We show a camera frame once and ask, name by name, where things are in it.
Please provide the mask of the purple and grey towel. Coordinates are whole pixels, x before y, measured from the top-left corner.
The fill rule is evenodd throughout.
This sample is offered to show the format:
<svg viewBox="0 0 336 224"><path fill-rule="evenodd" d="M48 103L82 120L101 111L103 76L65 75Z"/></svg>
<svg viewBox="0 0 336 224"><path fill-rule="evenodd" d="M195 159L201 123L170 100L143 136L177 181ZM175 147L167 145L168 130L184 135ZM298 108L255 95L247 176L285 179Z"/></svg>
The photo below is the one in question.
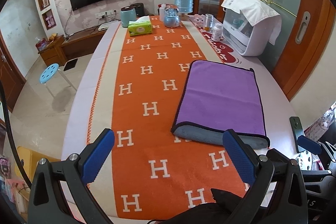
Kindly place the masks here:
<svg viewBox="0 0 336 224"><path fill-rule="evenodd" d="M255 72L193 61L171 132L180 138L222 145L227 130L234 130L253 149L270 146Z"/></svg>

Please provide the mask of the brown wooden room door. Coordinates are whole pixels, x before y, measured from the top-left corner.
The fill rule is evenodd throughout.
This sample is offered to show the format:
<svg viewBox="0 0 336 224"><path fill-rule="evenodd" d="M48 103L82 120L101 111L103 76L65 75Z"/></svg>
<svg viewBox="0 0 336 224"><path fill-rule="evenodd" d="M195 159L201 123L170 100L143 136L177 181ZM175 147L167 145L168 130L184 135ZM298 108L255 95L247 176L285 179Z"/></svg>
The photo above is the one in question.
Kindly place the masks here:
<svg viewBox="0 0 336 224"><path fill-rule="evenodd" d="M12 112L19 95L26 83L18 67L15 65L9 50L5 44L4 38L1 35L1 83L5 91L7 106Z"/></svg>

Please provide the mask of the green cased smartphone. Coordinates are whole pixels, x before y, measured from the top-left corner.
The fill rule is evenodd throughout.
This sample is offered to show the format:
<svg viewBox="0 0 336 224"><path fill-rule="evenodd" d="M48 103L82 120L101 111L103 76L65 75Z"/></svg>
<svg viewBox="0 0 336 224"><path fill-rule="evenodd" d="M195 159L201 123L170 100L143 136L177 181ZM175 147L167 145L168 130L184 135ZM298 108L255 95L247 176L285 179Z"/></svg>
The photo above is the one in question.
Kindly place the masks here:
<svg viewBox="0 0 336 224"><path fill-rule="evenodd" d="M290 122L292 133L293 133L293 136L294 136L295 149L296 149L297 153L301 153L301 152L305 151L302 147L300 147L298 145L298 142L297 142L298 138L301 135L304 135L301 121L300 121L299 117L290 117L289 122Z"/></svg>

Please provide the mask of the yellow box on floor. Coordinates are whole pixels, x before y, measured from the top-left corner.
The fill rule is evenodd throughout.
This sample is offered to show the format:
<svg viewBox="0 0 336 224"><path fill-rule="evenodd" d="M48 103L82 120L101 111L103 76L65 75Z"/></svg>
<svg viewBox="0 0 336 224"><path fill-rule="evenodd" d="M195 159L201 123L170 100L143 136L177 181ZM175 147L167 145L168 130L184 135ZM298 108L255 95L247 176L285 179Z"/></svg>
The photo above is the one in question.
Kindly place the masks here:
<svg viewBox="0 0 336 224"><path fill-rule="evenodd" d="M20 162L22 163L23 168L31 182L33 182L34 174L40 159L45 158L49 162L60 161L60 159L56 159L52 156L47 156L45 154L28 149L26 147L18 146L17 152L19 155Z"/></svg>

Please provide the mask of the blue plastic stool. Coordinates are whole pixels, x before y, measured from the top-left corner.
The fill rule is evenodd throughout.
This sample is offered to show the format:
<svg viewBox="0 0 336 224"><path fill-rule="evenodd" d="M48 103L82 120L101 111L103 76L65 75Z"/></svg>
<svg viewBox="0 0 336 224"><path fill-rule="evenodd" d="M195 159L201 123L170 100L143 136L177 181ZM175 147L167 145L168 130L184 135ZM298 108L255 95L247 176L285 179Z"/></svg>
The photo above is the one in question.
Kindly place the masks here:
<svg viewBox="0 0 336 224"><path fill-rule="evenodd" d="M63 73L63 71L60 69L59 64L53 63L46 67L46 69L42 72L42 74L39 77L39 82L44 85L44 87L47 89L47 91L50 93L52 98L55 98L52 91L47 86L47 83L50 79L52 79L56 74L60 74L61 77L66 81L66 83L72 87L75 91L77 91L76 87L72 84L72 82L66 77L66 75Z"/></svg>

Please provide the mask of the red heart table mat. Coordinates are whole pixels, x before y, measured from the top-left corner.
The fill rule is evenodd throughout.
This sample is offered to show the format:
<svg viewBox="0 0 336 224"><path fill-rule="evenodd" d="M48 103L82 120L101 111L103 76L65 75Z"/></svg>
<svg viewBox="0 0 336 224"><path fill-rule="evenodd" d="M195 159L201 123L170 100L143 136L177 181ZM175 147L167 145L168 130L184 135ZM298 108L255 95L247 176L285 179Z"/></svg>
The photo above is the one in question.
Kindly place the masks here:
<svg viewBox="0 0 336 224"><path fill-rule="evenodd" d="M212 34L203 29L200 29L201 34L213 48L217 56L220 58L220 61L223 64L241 64L242 62L238 57L234 55L234 50L228 45L223 43L224 39L221 38L219 42L213 41Z"/></svg>

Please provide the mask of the white desktop storage cabinet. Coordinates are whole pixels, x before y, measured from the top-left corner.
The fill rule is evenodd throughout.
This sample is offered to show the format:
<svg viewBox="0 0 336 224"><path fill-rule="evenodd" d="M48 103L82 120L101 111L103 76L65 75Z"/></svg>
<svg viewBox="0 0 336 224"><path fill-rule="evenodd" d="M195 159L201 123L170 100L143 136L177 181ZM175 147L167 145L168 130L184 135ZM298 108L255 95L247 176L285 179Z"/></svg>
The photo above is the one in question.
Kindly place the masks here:
<svg viewBox="0 0 336 224"><path fill-rule="evenodd" d="M281 15L277 14L251 25L243 13L228 9L223 20L223 36L240 55L259 56L268 43L275 43L281 24Z"/></svg>

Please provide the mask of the wooden tv cabinet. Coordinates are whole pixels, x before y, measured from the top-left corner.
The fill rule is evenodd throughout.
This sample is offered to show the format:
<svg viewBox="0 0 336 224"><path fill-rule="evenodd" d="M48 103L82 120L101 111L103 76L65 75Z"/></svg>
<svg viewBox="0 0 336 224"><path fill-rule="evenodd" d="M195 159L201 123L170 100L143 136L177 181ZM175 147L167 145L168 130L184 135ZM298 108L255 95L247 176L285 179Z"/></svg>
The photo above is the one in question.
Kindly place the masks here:
<svg viewBox="0 0 336 224"><path fill-rule="evenodd" d="M47 66L63 66L72 59L93 54L105 33L106 30L84 30L68 39L60 35L39 54Z"/></svg>

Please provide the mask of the white pill bottle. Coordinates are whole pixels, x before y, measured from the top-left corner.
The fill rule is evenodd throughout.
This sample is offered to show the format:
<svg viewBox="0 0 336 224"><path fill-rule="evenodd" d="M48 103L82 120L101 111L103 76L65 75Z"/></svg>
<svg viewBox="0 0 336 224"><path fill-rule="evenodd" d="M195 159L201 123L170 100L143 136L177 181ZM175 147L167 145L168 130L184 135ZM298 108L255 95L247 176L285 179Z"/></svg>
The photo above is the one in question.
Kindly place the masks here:
<svg viewBox="0 0 336 224"><path fill-rule="evenodd" d="M223 25L221 23L215 23L215 25L213 26L211 39L214 42L219 42L221 40L222 33L223 33Z"/></svg>

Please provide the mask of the white cloth on cabinet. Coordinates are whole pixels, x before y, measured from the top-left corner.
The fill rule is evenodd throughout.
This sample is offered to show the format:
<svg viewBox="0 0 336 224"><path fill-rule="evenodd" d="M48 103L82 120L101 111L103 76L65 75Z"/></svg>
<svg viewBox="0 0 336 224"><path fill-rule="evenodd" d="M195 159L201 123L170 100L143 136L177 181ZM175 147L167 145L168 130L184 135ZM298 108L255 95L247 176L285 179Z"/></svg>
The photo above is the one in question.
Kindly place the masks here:
<svg viewBox="0 0 336 224"><path fill-rule="evenodd" d="M254 27L266 19L274 19L274 26L271 27L271 34L268 42L275 45L276 39L281 32L281 15L260 0L224 0L221 4L223 9L230 9L237 14L242 13L249 24Z"/></svg>

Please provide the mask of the pink pig figurine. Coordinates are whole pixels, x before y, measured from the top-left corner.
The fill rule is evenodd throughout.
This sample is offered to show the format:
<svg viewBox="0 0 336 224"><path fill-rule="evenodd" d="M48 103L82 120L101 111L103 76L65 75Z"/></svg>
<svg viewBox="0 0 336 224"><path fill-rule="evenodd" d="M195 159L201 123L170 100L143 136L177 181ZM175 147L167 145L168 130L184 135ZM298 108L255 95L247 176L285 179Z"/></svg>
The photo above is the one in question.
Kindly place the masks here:
<svg viewBox="0 0 336 224"><path fill-rule="evenodd" d="M205 16L204 15L199 15L195 14L190 16L190 20L196 26L196 28L203 28L205 25Z"/></svg>

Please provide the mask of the glass jar with lid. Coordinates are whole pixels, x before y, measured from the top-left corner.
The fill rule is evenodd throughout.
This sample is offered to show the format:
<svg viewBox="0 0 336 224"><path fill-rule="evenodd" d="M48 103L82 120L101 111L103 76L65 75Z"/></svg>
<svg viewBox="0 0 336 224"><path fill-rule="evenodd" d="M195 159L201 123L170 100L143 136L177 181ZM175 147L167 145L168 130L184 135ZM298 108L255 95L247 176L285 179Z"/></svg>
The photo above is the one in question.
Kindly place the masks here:
<svg viewBox="0 0 336 224"><path fill-rule="evenodd" d="M213 26L213 20L214 20L214 16L212 14L206 14L205 15L205 22L204 22L204 26L203 29L205 31L210 31L212 26Z"/></svg>

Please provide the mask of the green tissue box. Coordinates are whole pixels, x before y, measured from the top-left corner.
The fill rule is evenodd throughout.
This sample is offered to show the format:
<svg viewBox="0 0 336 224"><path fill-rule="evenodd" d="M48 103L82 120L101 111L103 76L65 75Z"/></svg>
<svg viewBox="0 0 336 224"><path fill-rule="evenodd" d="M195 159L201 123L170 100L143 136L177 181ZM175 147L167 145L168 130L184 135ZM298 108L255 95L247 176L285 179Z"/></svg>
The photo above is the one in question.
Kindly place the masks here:
<svg viewBox="0 0 336 224"><path fill-rule="evenodd" d="M127 30L131 37L151 34L153 32L153 27L151 24L150 16L142 16L135 21L130 21L127 26Z"/></svg>

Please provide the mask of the blue snow globe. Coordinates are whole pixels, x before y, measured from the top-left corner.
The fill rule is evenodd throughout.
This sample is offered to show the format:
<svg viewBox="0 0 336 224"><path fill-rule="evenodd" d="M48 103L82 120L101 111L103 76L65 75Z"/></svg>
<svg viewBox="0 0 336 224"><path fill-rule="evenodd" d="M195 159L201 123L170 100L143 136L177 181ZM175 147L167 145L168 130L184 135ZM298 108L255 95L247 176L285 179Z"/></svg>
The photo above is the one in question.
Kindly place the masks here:
<svg viewBox="0 0 336 224"><path fill-rule="evenodd" d="M166 5L163 23L167 28L176 28L180 26L179 11L176 5Z"/></svg>

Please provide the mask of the black small appliance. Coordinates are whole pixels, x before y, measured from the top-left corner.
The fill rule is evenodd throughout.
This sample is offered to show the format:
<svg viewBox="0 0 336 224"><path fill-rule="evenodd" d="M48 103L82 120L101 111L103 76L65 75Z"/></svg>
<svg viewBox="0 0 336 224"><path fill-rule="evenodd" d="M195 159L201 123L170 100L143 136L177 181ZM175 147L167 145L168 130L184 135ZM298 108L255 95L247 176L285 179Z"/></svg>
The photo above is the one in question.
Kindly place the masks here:
<svg viewBox="0 0 336 224"><path fill-rule="evenodd" d="M133 3L130 6L135 9L135 13L138 18L145 16L145 8L143 3Z"/></svg>

